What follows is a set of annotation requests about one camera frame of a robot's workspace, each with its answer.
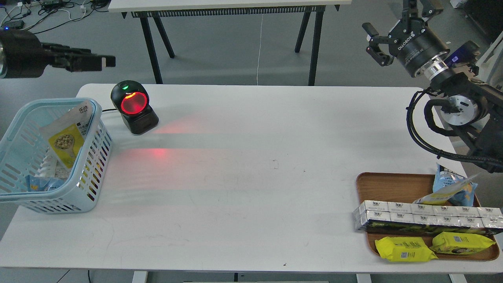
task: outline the wooden tray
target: wooden tray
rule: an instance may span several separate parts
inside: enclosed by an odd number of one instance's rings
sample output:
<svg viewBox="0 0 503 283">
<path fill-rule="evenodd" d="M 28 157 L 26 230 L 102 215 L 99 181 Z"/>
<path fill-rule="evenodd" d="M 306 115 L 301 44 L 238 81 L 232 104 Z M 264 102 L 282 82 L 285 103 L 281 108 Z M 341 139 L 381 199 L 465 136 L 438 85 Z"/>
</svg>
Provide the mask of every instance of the wooden tray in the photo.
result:
<svg viewBox="0 0 503 283">
<path fill-rule="evenodd" d="M 365 172 L 356 179 L 356 187 L 360 203 L 364 200 L 396 201 L 412 203 L 416 199 L 432 192 L 435 175 L 423 174 L 394 174 L 394 173 L 369 173 Z M 473 206 L 480 206 L 475 197 Z M 379 255 L 376 249 L 375 240 L 384 237 L 403 237 L 394 234 L 369 234 L 367 240 L 369 247 L 374 253 Z M 432 245 L 433 236 L 422 236 L 426 245 Z M 498 244 L 472 255 L 436 254 L 439 259 L 455 260 L 494 260 L 499 256 Z"/>
</svg>

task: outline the light blue plastic basket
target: light blue plastic basket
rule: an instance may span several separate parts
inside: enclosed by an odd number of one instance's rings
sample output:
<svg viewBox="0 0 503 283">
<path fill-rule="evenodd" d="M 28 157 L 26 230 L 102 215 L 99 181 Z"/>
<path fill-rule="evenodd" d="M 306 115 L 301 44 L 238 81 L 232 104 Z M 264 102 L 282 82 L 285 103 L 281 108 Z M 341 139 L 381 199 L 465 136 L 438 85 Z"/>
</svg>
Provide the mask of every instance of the light blue plastic basket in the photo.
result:
<svg viewBox="0 0 503 283">
<path fill-rule="evenodd" d="M 67 181 L 48 192 L 29 192 L 25 176 L 37 176 L 49 144 L 39 128 L 90 100 L 88 134 Z M 100 195 L 112 139 L 100 120 L 101 106 L 89 98 L 41 99 L 21 108 L 0 141 L 0 202 L 14 202 L 38 213 L 81 213 L 92 210 Z"/>
</svg>

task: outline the yellow package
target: yellow package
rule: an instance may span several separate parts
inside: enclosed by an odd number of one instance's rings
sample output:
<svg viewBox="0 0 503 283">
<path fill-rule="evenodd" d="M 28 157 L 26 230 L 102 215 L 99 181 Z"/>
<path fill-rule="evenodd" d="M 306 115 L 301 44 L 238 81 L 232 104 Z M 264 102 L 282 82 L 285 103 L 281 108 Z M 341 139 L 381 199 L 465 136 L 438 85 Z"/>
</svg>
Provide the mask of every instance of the yellow package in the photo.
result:
<svg viewBox="0 0 503 283">
<path fill-rule="evenodd" d="M 75 124 L 49 138 L 49 144 L 67 168 L 72 168 L 84 138 Z"/>
<path fill-rule="evenodd" d="M 375 243 L 379 255 L 389 261 L 424 262 L 437 258 L 421 237 L 385 237 Z"/>
<path fill-rule="evenodd" d="M 478 234 L 442 232 L 433 238 L 432 251 L 449 254 L 474 254 L 496 242 Z"/>
</svg>

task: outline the red scanner light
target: red scanner light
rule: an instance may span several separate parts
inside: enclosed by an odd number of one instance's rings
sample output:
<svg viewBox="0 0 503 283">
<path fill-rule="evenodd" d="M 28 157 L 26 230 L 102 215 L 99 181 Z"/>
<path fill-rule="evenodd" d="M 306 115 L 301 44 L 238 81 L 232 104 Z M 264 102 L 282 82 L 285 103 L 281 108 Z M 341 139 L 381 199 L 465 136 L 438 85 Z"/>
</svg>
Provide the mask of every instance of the red scanner light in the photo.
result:
<svg viewBox="0 0 503 283">
<path fill-rule="evenodd" d="M 147 106 L 147 95 L 142 92 L 133 92 L 127 95 L 121 102 L 121 109 L 128 115 L 136 115 Z"/>
</svg>

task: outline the white table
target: white table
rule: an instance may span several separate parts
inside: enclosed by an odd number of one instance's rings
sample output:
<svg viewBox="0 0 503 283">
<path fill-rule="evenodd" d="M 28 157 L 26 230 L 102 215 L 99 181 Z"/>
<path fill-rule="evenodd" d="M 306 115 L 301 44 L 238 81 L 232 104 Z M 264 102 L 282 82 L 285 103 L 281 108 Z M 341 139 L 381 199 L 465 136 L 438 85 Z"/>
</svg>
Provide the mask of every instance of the white table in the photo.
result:
<svg viewBox="0 0 503 283">
<path fill-rule="evenodd" d="M 112 108 L 114 85 L 78 97 Z M 159 125 L 132 135 L 116 111 L 96 207 L 20 207 L 0 266 L 190 271 L 498 273 L 494 261 L 391 264 L 353 228 L 362 172 L 434 174 L 405 107 L 414 88 L 146 85 Z M 420 103 L 421 109 L 426 99 Z M 418 131 L 452 151 L 446 137 Z M 441 160 L 464 173 L 460 163 Z"/>
<path fill-rule="evenodd" d="M 311 12 L 316 12 L 308 79 L 308 85 L 314 86 L 325 6 L 335 5 L 337 10 L 339 10 L 341 4 L 350 4 L 351 1 L 352 0 L 112 0 L 108 9 L 110 12 L 121 12 L 124 18 L 127 12 L 131 12 L 131 15 L 135 18 L 140 18 L 156 84 L 162 84 L 162 76 L 152 40 L 150 25 L 148 23 L 149 17 L 154 19 L 155 25 L 157 26 L 170 58 L 174 58 L 175 53 L 160 19 L 161 17 L 304 13 L 299 35 L 297 37 L 297 43 L 295 45 L 295 52 L 298 53 L 302 46 Z"/>
</svg>

